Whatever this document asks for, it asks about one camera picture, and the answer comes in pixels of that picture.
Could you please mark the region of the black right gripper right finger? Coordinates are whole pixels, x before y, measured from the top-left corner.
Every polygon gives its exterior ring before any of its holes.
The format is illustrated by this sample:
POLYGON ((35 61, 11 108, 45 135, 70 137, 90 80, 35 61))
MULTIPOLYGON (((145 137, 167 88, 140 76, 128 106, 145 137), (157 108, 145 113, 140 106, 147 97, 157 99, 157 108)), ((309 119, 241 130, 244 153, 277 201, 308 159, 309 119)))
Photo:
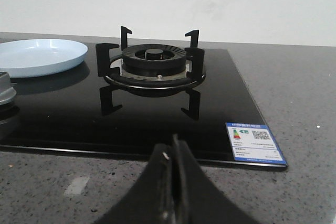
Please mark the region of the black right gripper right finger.
POLYGON ((172 198, 176 223, 258 223, 202 171, 187 143, 173 136, 172 198))

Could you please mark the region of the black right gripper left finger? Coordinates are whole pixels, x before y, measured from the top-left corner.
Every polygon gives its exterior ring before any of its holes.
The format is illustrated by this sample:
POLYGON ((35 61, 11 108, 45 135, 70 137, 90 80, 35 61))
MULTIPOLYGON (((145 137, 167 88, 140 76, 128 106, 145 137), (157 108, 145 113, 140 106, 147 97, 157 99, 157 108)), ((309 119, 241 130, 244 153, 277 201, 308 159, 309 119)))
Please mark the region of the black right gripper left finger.
POLYGON ((158 144, 131 189, 95 223, 175 223, 172 149, 158 144))

